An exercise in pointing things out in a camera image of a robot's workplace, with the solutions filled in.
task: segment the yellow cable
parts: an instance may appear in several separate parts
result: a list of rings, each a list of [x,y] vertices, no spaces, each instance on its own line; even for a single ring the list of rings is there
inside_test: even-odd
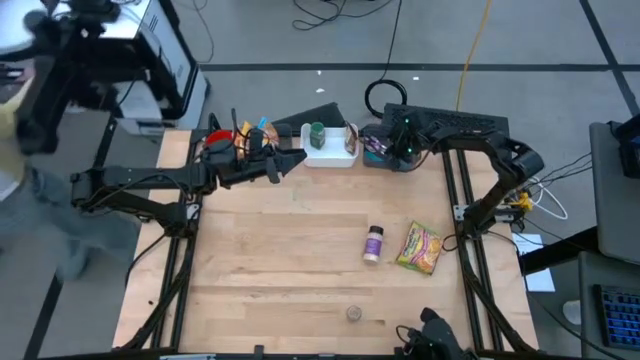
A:
[[[473,45],[471,45],[471,51],[469,52],[469,56],[467,57],[467,62],[464,64],[462,75],[460,75],[460,85],[458,86],[458,96],[456,98],[456,111],[460,111],[460,99],[462,98],[464,79],[467,76],[467,70],[469,69],[471,58],[473,58],[473,53],[476,51],[476,46],[478,45],[478,41],[480,40],[480,35],[482,35],[482,30],[484,30],[484,25],[487,23],[487,19],[489,18],[489,10],[491,9],[492,2],[493,0],[487,0],[487,5],[484,7],[484,14],[482,15],[482,22],[480,23],[480,29],[478,29],[476,38],[473,40]]]

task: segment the purple label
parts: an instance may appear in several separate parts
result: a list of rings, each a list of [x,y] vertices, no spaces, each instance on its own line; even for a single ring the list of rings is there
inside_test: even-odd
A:
[[[380,256],[380,248],[382,248],[382,241],[369,238],[364,246],[364,253]]]

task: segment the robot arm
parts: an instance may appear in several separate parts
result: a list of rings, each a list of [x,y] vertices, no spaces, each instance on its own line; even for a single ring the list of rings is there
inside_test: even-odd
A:
[[[181,168],[110,166],[73,174],[72,204],[84,212],[108,207],[153,219],[172,236],[188,236],[190,217],[183,204],[160,204],[124,190],[179,189],[191,197],[209,195],[218,184],[230,188],[262,176],[277,184],[280,182],[278,174],[288,174],[307,156],[302,149],[282,150],[270,144],[263,146],[262,139],[262,131],[251,131],[248,142],[252,144],[243,157],[229,140],[220,140],[203,149],[199,162]]]
[[[431,151],[434,153],[468,150],[486,154],[498,175],[498,182],[491,190],[483,198],[470,204],[464,212],[462,231],[472,238],[485,233],[495,224],[495,209],[505,196],[544,168],[544,162],[538,153],[528,145],[499,132],[478,134],[445,128],[424,137],[429,140],[429,148],[433,147]],[[504,150],[515,156],[505,159],[500,156],[500,152]]]

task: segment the white cable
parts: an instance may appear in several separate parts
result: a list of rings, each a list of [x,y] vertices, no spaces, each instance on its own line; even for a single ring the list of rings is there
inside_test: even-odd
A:
[[[557,197],[555,197],[555,195],[553,195],[551,193],[551,191],[549,191],[549,189],[547,189],[544,185],[542,185],[540,183],[540,179],[538,179],[537,177],[533,176],[531,177],[531,180],[535,181],[533,184],[537,185],[540,187],[540,197],[538,197],[537,200],[533,200],[533,206],[537,207],[538,209],[546,212],[547,214],[553,216],[554,218],[558,219],[558,220],[568,220],[569,219],[569,213],[567,213],[567,210],[565,210],[564,206],[562,206],[562,203],[560,202],[560,200],[558,200]],[[544,195],[544,193],[549,194],[549,196],[551,197],[551,200],[556,203],[556,205],[558,205],[558,208],[560,208],[560,211],[562,211],[562,215],[558,215],[556,213],[554,213],[553,211],[545,208],[544,206],[540,205],[540,201],[542,201],[542,196]]]

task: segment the green jar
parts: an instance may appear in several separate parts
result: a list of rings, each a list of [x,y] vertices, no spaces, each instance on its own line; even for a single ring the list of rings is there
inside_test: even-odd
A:
[[[314,122],[311,124],[309,140],[311,142],[311,146],[318,150],[322,149],[325,141],[324,125],[322,125],[322,123]]]

